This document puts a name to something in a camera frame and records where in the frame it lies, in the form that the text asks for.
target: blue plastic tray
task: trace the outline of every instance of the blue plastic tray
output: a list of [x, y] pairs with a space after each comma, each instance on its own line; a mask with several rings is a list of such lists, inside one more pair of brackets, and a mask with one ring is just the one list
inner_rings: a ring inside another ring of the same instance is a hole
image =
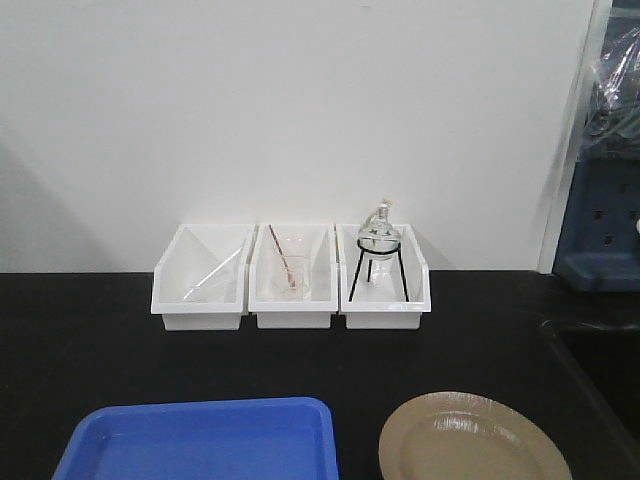
[[76, 427], [53, 480], [337, 480], [313, 398], [108, 407]]

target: black tripod stand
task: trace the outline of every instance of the black tripod stand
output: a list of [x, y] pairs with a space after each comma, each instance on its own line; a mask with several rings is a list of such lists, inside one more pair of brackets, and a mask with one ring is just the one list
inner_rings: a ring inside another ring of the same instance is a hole
[[[383, 257], [385, 255], [392, 255], [394, 253], [398, 254], [398, 261], [400, 262], [400, 276], [402, 277], [402, 288], [404, 288], [404, 298], [408, 302], [409, 301], [409, 292], [407, 292], [407, 279], [404, 276], [404, 264], [402, 263], [402, 252], [400, 249], [400, 243], [393, 250], [389, 250], [388, 252], [375, 252], [373, 250], [369, 250], [368, 248], [363, 247], [360, 244], [360, 240], [357, 242], [358, 248], [360, 249], [360, 258], [358, 259], [358, 266], [356, 267], [356, 275], [353, 277], [353, 284], [351, 285], [351, 293], [349, 294], [349, 301], [353, 300], [353, 294], [356, 291], [356, 283], [358, 282], [358, 275], [360, 274], [360, 268], [362, 267], [362, 259], [364, 258], [364, 254], [368, 253], [370, 255]], [[371, 281], [371, 264], [373, 263], [373, 259], [369, 259], [369, 267], [367, 269], [367, 282]]]

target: plastic bag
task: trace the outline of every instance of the plastic bag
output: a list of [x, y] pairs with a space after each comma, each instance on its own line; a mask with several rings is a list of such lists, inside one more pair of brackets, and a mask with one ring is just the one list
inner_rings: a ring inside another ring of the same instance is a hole
[[612, 9], [581, 160], [640, 153], [640, 9]]

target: tan plate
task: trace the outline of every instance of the tan plate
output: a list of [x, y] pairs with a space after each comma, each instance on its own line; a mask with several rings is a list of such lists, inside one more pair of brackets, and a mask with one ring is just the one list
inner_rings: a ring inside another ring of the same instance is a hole
[[515, 410], [460, 392], [401, 405], [380, 434], [385, 480], [571, 480], [562, 454]]

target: blue pegboard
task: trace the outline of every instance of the blue pegboard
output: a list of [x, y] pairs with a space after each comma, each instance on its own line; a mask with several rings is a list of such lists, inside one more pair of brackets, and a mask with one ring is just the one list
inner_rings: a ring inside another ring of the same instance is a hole
[[640, 160], [576, 165], [553, 272], [582, 291], [640, 291]]

